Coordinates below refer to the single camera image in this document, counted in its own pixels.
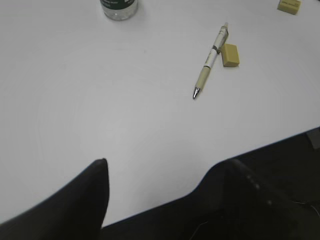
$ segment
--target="pen tip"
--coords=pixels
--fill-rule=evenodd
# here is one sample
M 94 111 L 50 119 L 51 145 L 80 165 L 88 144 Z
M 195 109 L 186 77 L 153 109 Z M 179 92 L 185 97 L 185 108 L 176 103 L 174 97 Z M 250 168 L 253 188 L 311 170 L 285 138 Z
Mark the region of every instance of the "pen tip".
M 198 96 L 198 94 L 200 93 L 201 89 L 198 88 L 198 87 L 195 87 L 194 88 L 194 92 L 193 92 L 193 95 L 192 95 L 192 99 L 195 100 L 196 97 Z

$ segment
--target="glass bottle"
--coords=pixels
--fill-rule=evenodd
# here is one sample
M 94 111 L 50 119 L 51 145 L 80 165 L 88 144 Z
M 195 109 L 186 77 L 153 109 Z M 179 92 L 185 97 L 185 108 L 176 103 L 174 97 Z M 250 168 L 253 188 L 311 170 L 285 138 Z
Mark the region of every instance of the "glass bottle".
M 133 16 L 138 9 L 138 0 L 100 0 L 104 14 L 121 21 Z

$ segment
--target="ballpoint pen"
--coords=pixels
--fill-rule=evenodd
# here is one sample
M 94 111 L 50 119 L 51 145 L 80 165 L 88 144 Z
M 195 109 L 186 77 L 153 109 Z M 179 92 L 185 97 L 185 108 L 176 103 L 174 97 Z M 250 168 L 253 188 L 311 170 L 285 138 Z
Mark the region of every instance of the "ballpoint pen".
M 207 57 L 205 64 L 201 70 L 199 75 L 198 81 L 195 84 L 194 92 L 193 92 L 193 99 L 199 95 L 201 90 L 204 88 L 207 78 L 209 76 L 210 70 L 214 66 L 215 60 L 220 53 L 221 47 L 225 44 L 228 38 L 228 23 L 226 22 L 220 29 L 218 36 L 216 37 L 213 47 Z

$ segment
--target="table surface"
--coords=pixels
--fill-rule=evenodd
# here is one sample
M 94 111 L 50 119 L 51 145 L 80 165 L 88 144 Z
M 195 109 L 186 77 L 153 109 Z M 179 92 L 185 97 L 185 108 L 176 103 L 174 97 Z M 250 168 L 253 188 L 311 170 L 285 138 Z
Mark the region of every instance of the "table surface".
M 110 224 L 190 193 L 216 163 L 320 124 L 320 2 L 140 0 L 129 20 L 87 0 L 0 8 L 0 222 L 107 158 Z M 219 57 L 194 101 L 219 32 Z

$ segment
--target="eraser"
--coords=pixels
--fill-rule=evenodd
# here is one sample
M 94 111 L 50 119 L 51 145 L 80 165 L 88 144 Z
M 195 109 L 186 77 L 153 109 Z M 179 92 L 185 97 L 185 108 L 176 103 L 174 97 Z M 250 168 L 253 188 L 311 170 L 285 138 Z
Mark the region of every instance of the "eraser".
M 236 45 L 225 43 L 221 48 L 223 66 L 236 67 L 239 65 L 239 55 Z
M 296 15 L 300 8 L 300 4 L 301 2 L 298 0 L 280 0 L 278 10 Z

